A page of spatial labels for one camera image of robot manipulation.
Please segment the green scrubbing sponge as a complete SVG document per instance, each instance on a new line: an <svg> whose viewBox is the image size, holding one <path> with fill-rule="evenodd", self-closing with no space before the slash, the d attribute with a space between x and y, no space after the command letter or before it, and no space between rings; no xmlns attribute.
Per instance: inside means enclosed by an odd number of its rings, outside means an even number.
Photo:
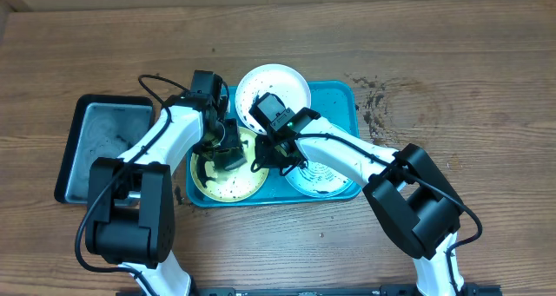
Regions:
<svg viewBox="0 0 556 296"><path fill-rule="evenodd" d="M215 167L225 171L232 171L244 165L247 158L241 148L231 148L218 152L215 156Z"/></svg>

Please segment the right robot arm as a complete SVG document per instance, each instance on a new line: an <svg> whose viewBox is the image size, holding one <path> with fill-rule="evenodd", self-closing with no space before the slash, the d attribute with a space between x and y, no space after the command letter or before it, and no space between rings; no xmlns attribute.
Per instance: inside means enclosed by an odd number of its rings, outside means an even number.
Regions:
<svg viewBox="0 0 556 296"><path fill-rule="evenodd" d="M287 168L320 163L361 186L385 234L413 259L421 294L463 293L454 254L463 203L422 148L376 146L312 109L293 111L270 93L256 97L248 113L268 137L264 161L281 157Z"/></svg>

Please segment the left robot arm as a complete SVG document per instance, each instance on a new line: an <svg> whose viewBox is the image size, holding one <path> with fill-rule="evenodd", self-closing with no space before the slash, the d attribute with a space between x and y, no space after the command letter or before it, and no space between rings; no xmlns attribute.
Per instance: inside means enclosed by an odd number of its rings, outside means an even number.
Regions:
<svg viewBox="0 0 556 296"><path fill-rule="evenodd" d="M236 120L228 119L229 88L214 72L195 71L190 87L161 103L159 119L132 148L99 158L89 171L87 212L76 232L82 268L129 273L144 295L190 295L192 278L172 252L172 175L188 151L235 170L246 162ZM107 266L85 261L81 249Z"/></svg>

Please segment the white plate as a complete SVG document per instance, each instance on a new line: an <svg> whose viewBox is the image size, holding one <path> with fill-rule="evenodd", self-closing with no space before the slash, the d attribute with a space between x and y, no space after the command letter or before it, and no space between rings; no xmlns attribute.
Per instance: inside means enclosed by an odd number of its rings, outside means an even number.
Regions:
<svg viewBox="0 0 556 296"><path fill-rule="evenodd" d="M305 78L282 64L264 64L250 70L235 90L235 110L246 128L265 135L264 128L249 113L255 99L265 93L277 95L295 113L311 107L311 92Z"/></svg>

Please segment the yellow plate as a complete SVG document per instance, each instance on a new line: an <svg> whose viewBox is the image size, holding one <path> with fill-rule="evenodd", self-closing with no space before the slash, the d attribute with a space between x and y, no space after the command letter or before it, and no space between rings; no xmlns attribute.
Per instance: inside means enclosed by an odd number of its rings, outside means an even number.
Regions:
<svg viewBox="0 0 556 296"><path fill-rule="evenodd" d="M192 153L189 157L189 173L186 194L199 207L219 207L245 201L261 189L269 170L251 171L255 160L256 133L239 127L242 148L247 162L234 170L217 168L213 161Z"/></svg>

